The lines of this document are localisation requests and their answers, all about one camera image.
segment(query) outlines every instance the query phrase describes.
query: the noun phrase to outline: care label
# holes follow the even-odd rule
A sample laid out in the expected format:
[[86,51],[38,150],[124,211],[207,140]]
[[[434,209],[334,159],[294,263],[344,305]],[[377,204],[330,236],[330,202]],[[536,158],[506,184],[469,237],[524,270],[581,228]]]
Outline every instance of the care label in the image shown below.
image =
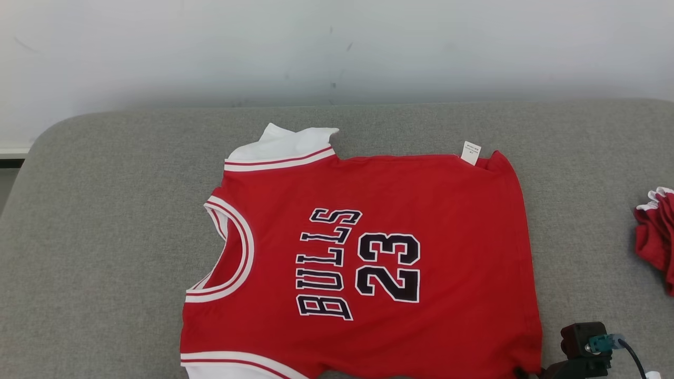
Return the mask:
[[480,146],[465,141],[464,151],[461,153],[461,159],[475,166],[475,163],[477,163],[477,157],[480,156],[480,150],[482,150]]

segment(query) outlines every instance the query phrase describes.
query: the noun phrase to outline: crumpled red fabric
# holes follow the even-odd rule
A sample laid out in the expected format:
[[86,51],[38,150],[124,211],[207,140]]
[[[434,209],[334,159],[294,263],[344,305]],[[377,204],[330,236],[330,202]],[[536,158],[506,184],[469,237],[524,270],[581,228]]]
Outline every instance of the crumpled red fabric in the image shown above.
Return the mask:
[[650,201],[634,210],[636,253],[665,274],[665,288],[674,296],[674,190],[658,187],[648,193]]

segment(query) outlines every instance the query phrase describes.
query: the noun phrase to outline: white wall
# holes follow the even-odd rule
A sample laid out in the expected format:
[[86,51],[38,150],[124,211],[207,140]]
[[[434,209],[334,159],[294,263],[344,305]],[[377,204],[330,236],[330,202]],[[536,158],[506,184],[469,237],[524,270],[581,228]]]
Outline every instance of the white wall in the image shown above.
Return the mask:
[[560,96],[674,100],[674,2],[0,0],[4,149],[125,107]]

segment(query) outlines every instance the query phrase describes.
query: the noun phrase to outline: gray table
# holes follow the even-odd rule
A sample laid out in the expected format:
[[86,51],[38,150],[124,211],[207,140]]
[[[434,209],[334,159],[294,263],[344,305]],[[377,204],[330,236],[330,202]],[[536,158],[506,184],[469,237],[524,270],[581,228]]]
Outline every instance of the gray table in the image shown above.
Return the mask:
[[[220,253],[202,203],[268,122],[339,127],[348,158],[502,151],[522,182],[545,333],[603,321],[674,376],[674,299],[634,254],[632,209],[674,186],[674,104],[655,100],[167,109],[85,115],[35,142],[0,218],[0,377],[182,378],[184,290]],[[625,351],[613,378],[638,377]],[[448,364],[448,377],[452,371]],[[326,377],[338,374],[326,374]]]

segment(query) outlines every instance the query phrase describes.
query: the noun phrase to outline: jersey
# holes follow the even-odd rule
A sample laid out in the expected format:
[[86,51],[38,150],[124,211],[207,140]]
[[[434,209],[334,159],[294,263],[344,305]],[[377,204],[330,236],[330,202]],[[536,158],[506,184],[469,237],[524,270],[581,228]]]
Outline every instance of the jersey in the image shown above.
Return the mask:
[[[225,247],[183,308],[190,377],[538,371],[526,214],[508,160],[342,160],[334,131],[261,138],[225,162],[206,202]],[[270,144],[284,155],[251,160],[278,151]]]

